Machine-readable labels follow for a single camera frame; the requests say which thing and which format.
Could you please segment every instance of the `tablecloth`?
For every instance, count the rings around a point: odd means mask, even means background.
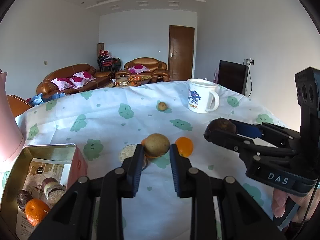
[[[188,109],[187,82],[102,88],[33,107],[18,116],[16,122],[26,138],[26,145],[75,143],[87,160],[90,179],[120,167],[121,149],[140,143],[152,133],[167,136],[170,143],[181,136],[188,137],[194,143],[189,157],[194,167],[212,177],[234,176],[272,217],[272,188],[246,177],[238,153],[207,142],[203,133],[209,122],[219,117],[285,125],[250,98],[222,86],[218,86],[216,92],[220,97],[218,109],[197,114]],[[158,111],[159,101],[165,102],[169,109]],[[0,165],[1,191],[12,165]],[[177,197],[167,153],[152,160],[142,172],[136,197],[123,199],[124,237],[131,240],[189,239],[190,223],[191,199]]]

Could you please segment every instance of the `human hand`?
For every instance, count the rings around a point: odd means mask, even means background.
[[[309,201],[310,201],[313,189],[314,188],[312,188],[308,193],[308,195],[304,197],[298,197],[298,196],[283,192],[279,189],[273,189],[271,208],[275,217],[283,216],[285,211],[285,202],[287,201],[287,198],[290,197],[295,203],[297,203],[300,206],[300,208],[298,209],[298,212],[294,215],[291,221],[296,223],[301,223],[306,213],[307,207],[309,205]],[[313,213],[315,212],[318,206],[319,201],[320,201],[320,189],[317,189],[315,196],[313,198],[313,201],[311,203],[306,221],[312,217]]]

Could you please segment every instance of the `orange leather chair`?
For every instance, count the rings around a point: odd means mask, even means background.
[[[136,58],[133,61],[127,62],[124,65],[124,70],[120,70],[116,73],[116,77],[118,78],[132,75],[128,68],[139,64],[144,65],[145,67],[150,69],[150,71],[142,72],[138,75],[152,76],[151,83],[155,83],[157,79],[162,79],[163,81],[170,81],[170,74],[167,70],[167,64],[151,57]]]
[[[89,72],[95,80],[90,81],[86,85],[81,88],[74,89],[68,88],[62,91],[59,91],[58,87],[51,82],[51,80],[55,78],[69,78],[72,77],[75,73],[87,71]],[[114,78],[115,74],[111,71],[108,72],[97,72],[96,69],[89,64],[77,64],[69,67],[60,68],[56,71],[53,71],[49,75],[47,75],[44,80],[38,85],[36,89],[36,94],[42,93],[44,98],[48,98],[49,96],[55,93],[66,93],[66,94],[76,94],[79,92],[84,92],[88,90],[93,90],[97,88],[103,87],[107,84],[112,78]]]
[[[31,105],[29,105],[25,100],[15,95],[7,95],[7,99],[14,117],[23,114],[31,108]]]

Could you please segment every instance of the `black flat screen tv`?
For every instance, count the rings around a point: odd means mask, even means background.
[[[218,84],[244,95],[248,70],[249,68],[246,65],[221,60]]]

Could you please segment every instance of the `white wall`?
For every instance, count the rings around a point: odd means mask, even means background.
[[[138,57],[153,57],[168,64],[170,25],[194,27],[196,51],[197,13],[181,10],[144,9],[103,15],[99,42],[121,59],[122,66]]]
[[[8,72],[7,94],[29,98],[56,69],[97,66],[98,39],[99,16],[92,12],[61,0],[16,0],[0,24],[0,69]]]
[[[294,74],[320,68],[319,52],[320,35],[298,0],[209,0],[198,13],[195,77],[213,80],[219,60],[253,58],[250,98],[292,129],[300,128]]]

